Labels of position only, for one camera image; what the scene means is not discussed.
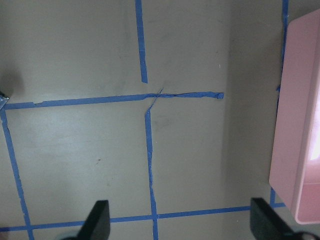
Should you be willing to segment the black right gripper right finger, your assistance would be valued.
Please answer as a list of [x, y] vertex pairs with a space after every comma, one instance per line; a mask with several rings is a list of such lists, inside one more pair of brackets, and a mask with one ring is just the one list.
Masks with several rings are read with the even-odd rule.
[[256, 240], [318, 240], [307, 231], [294, 231], [263, 198], [250, 199], [250, 231]]

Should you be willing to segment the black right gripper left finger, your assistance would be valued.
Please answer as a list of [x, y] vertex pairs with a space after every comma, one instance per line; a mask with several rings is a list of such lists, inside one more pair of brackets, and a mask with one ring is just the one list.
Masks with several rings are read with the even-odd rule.
[[108, 200], [98, 200], [78, 232], [77, 240], [108, 240], [111, 233]]

